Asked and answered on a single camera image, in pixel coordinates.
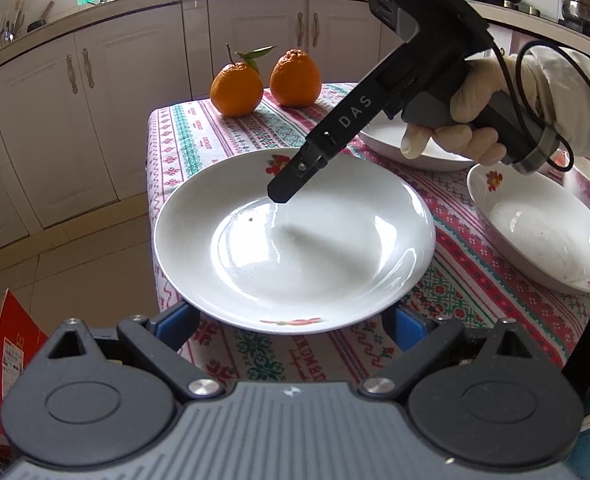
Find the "white sleeve right forearm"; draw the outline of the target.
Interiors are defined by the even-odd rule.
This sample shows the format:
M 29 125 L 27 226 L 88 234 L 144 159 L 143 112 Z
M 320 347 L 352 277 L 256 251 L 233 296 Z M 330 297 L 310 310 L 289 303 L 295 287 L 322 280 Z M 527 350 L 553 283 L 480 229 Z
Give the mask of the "white sleeve right forearm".
M 534 47 L 524 63 L 535 77 L 527 99 L 575 155 L 590 158 L 590 58 L 570 49 Z

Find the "right hand white glove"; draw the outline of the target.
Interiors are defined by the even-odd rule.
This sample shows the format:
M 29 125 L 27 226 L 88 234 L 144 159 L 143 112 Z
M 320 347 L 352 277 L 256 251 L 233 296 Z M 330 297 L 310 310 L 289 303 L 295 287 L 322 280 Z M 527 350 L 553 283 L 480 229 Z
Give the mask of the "right hand white glove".
M 408 158 L 417 157 L 411 151 L 422 152 L 427 140 L 433 139 L 449 153 L 490 166 L 500 162 L 507 154 L 506 147 L 498 140 L 493 128 L 473 129 L 473 119 L 478 117 L 495 92 L 508 93 L 508 84 L 496 58 L 481 58 L 470 62 L 471 71 L 462 87 L 450 100 L 450 114 L 456 124 L 432 130 L 409 124 L 405 136 L 405 146 L 401 149 Z M 527 104 L 539 118 L 546 118 L 545 108 L 550 101 L 548 81 L 534 56 L 526 55 L 521 67 L 522 88 Z

